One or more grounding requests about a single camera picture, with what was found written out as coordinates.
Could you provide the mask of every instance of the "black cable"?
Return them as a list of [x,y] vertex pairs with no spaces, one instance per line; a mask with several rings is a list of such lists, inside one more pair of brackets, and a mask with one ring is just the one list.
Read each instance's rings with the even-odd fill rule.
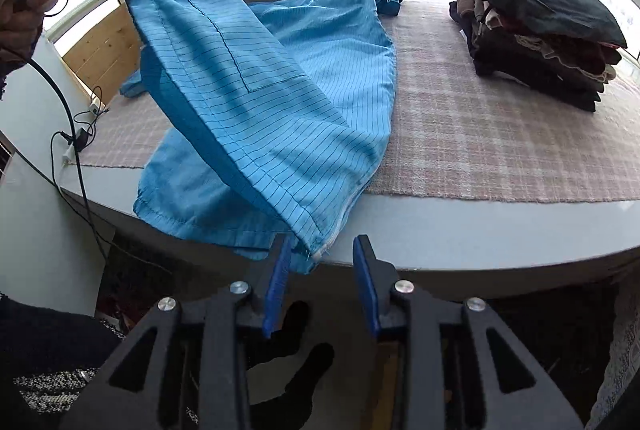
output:
[[[58,191],[58,194],[60,195],[60,197],[62,198],[63,201],[65,201],[66,204],[68,204],[68,206],[73,210],[73,212],[80,217],[82,220],[84,220],[84,222],[86,222],[87,224],[89,223],[89,221],[87,220],[87,218],[81,214],[78,210],[76,210],[73,206],[73,204],[65,197],[65,195],[62,193],[62,190],[60,189],[60,185],[58,184],[58,182],[56,181],[56,173],[55,173],[55,164],[53,161],[53,140],[56,138],[56,136],[62,136],[63,138],[65,137],[66,133],[62,132],[61,130],[53,133],[53,136],[51,136],[51,140],[49,141],[49,155],[51,158],[51,178],[53,180],[53,185],[56,187],[56,190]],[[98,236],[98,238],[109,244],[110,246],[113,246],[114,248],[116,248],[117,250],[121,251],[122,253],[124,253],[127,256],[130,256],[131,258],[134,258],[135,260],[139,260],[140,262],[143,262],[144,264],[149,264],[150,266],[155,266],[158,267],[159,269],[162,269],[164,272],[167,272],[168,274],[173,274],[171,273],[171,271],[169,271],[167,268],[160,266],[160,264],[156,264],[155,262],[150,262],[148,260],[144,260],[143,258],[140,258],[138,256],[135,256],[132,253],[129,253],[129,251],[123,250],[120,246],[118,246],[117,244],[115,244],[112,241],[107,240],[106,238],[104,238],[100,232],[98,232],[96,230],[95,232]]]
[[[100,96],[98,96],[96,94],[96,89],[100,89]],[[94,100],[94,97],[98,98],[100,100],[100,105],[102,105],[102,87],[100,85],[96,85],[92,90],[91,90],[91,95],[89,96],[89,99]],[[91,145],[91,143],[94,142],[95,137],[98,134],[98,127],[96,125],[96,122],[98,121],[98,118],[100,118],[101,115],[103,115],[104,113],[108,112],[109,109],[105,108],[104,110],[100,110],[100,108],[98,108],[98,114],[95,114],[94,116],[94,120],[89,123],[88,121],[79,121],[77,118],[78,116],[80,116],[81,114],[92,114],[93,112],[91,110],[83,110],[82,112],[78,112],[77,114],[74,115],[74,121],[77,124],[82,124],[82,125],[86,125],[87,126],[87,134],[89,135],[89,137],[91,138],[90,141],[84,146],[84,148],[87,148],[89,145]]]
[[40,76],[42,76],[47,81],[47,83],[51,86],[53,91],[57,94],[58,98],[60,99],[60,102],[62,102],[62,105],[65,107],[66,118],[69,121],[69,128],[71,129],[71,139],[73,140],[72,144],[74,147],[74,155],[76,156],[76,166],[78,167],[78,181],[80,181],[80,190],[82,192],[82,200],[84,201],[84,207],[86,208],[87,223],[89,224],[89,226],[91,226],[91,230],[94,233],[95,241],[98,244],[98,248],[100,249],[100,254],[102,255],[104,261],[106,262],[107,254],[104,253],[104,248],[102,247],[102,244],[100,244],[100,241],[98,240],[98,234],[95,229],[94,221],[91,217],[91,209],[89,208],[89,199],[87,198],[86,190],[84,189],[84,179],[82,178],[82,170],[80,168],[80,154],[78,152],[78,136],[76,136],[74,118],[71,115],[69,104],[66,102],[64,94],[62,94],[62,92],[60,91],[60,88],[53,81],[53,78],[49,76],[49,73],[47,73],[47,71],[45,71],[42,67],[40,67],[40,65],[37,62],[35,62],[31,58],[26,59],[22,55],[18,54],[17,52],[7,47],[3,47],[3,49],[5,51],[10,52],[12,55],[18,57],[20,60],[23,60],[25,63],[29,64],[31,67],[36,69],[36,71],[40,73]]
[[62,13],[66,9],[66,6],[68,4],[69,4],[69,0],[66,0],[65,5],[63,6],[63,8],[60,11],[58,11],[56,13],[53,13],[53,14],[50,14],[50,15],[45,14],[44,18],[53,18],[54,16],[58,16],[60,13]]

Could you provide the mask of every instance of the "white wall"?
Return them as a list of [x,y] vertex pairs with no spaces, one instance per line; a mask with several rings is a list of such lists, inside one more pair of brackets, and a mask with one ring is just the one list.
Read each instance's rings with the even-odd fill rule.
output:
[[[53,77],[73,114],[86,110],[88,97],[44,37],[34,60]],[[69,132],[69,124],[49,84],[31,67],[10,74],[0,101],[0,132],[47,177],[49,140],[57,130]],[[56,173],[66,148],[58,136]],[[97,227],[110,240],[113,229],[101,222]],[[0,291],[30,305],[93,314],[103,267],[89,226],[14,155],[0,182]]]
[[[104,223],[98,229],[113,236]],[[0,184],[0,291],[25,304],[93,315],[103,267],[89,227],[15,155]]]

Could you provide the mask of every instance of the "floor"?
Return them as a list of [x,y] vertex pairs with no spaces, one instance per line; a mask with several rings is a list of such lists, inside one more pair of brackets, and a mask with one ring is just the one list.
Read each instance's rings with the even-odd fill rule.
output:
[[[166,270],[113,251],[98,296],[98,309],[111,309],[108,314],[117,315],[114,309],[120,309],[135,322],[163,296],[190,301],[205,298],[225,284],[215,273],[167,258],[123,237],[118,243]],[[597,283],[490,302],[549,372],[583,422],[589,418],[609,359],[616,291],[614,285]],[[335,361],[316,389],[314,410],[304,428],[359,428],[376,352],[360,305],[329,292],[307,290],[304,277],[296,277],[295,290],[286,296],[285,304],[297,299],[312,307],[302,348],[295,356],[248,372],[250,402],[279,396],[309,350],[329,342],[335,349]]]

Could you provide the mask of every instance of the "pile of clothes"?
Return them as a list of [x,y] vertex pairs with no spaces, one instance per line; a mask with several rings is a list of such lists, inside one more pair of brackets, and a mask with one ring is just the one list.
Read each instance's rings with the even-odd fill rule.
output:
[[626,48],[599,0],[456,0],[449,13],[466,35],[476,73],[505,73],[533,90],[595,112]]

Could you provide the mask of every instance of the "patterned fabric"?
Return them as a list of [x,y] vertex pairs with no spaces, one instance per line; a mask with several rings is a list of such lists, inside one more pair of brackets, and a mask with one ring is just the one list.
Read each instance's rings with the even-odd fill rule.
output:
[[149,94],[116,94],[96,126],[94,142],[80,156],[82,165],[144,168],[171,123]]
[[[618,76],[587,114],[513,81],[479,78],[448,2],[404,0],[398,17],[381,17],[398,53],[398,90],[391,137],[368,192],[545,203],[640,199],[638,85]],[[133,118],[116,124],[114,110],[98,126],[111,122],[119,152],[109,156],[99,129],[82,164],[126,166],[137,150]],[[144,147],[137,168],[157,146]]]
[[586,430],[594,430],[613,409],[640,370],[640,267],[620,282],[609,363]]
[[98,370],[90,368],[14,378],[29,407],[39,413],[66,412]]
[[115,334],[117,337],[119,337],[119,339],[123,340],[124,339],[124,334],[122,334],[119,330],[117,330],[113,324],[110,324],[107,320],[104,320],[103,318],[100,318],[98,320],[104,327],[106,327],[108,330],[110,330],[113,334]]
[[[382,161],[391,129],[396,57],[376,0],[127,5],[146,44],[145,87],[172,124],[239,198],[285,221],[319,258]],[[153,166],[158,177],[180,174],[183,187],[141,179],[134,211],[173,235],[176,223],[202,220],[216,203],[199,210],[185,201],[182,190],[199,183],[180,160],[164,162]],[[241,232],[234,246],[251,247]]]

